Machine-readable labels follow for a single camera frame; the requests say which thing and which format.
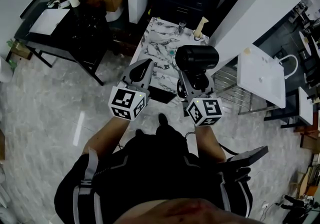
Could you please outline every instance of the black strap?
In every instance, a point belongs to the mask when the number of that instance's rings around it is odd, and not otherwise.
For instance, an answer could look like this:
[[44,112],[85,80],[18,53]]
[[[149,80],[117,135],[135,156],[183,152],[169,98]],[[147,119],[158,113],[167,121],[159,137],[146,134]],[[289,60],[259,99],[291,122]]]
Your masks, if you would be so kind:
[[224,145],[221,145],[220,143],[219,143],[219,145],[220,145],[221,148],[223,148],[229,154],[231,154],[233,156],[239,155],[238,153],[235,153],[235,152],[231,151],[229,148],[225,147]]

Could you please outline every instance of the human arm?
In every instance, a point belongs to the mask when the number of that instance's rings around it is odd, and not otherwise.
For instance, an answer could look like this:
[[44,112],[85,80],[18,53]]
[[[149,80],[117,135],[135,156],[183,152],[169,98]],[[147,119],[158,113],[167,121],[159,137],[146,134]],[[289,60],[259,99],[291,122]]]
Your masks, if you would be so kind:
[[216,163],[223,163],[227,160],[210,126],[196,127],[195,138],[200,159],[214,160]]
[[88,140],[82,154],[88,154],[89,148],[91,148],[96,151],[99,159],[111,155],[128,128],[129,123],[129,120],[122,118],[111,118],[101,130]]

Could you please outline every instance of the white countertop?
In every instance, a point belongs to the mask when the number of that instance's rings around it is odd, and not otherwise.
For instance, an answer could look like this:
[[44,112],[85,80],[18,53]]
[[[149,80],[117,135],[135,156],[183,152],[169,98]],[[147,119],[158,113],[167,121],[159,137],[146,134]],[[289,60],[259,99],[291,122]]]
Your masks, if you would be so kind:
[[279,108],[286,107],[284,68],[253,44],[238,56],[237,85]]

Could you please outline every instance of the marble table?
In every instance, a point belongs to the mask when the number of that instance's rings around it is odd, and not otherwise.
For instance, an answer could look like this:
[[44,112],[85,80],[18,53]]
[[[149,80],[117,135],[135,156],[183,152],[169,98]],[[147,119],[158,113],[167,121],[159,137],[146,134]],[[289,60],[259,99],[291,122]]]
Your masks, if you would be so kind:
[[184,45],[205,46],[209,43],[208,36],[204,36],[203,41],[190,39],[192,30],[189,28],[185,28],[183,34],[177,36],[175,35],[177,28],[177,24],[153,17],[130,63],[133,64],[136,61],[148,58],[153,60],[154,70],[149,86],[150,96],[152,99],[170,107],[175,107],[181,101],[177,96],[179,79],[179,68],[175,61],[177,49]]

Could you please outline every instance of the white sink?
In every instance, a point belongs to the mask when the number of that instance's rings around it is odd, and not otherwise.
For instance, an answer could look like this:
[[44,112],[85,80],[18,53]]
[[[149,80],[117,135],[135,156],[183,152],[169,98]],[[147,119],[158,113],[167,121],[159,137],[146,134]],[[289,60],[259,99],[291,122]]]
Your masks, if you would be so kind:
[[286,107],[284,68],[253,44],[238,56],[237,85],[281,109]]
[[51,35],[59,22],[66,16],[70,9],[46,9],[35,21],[29,32]]

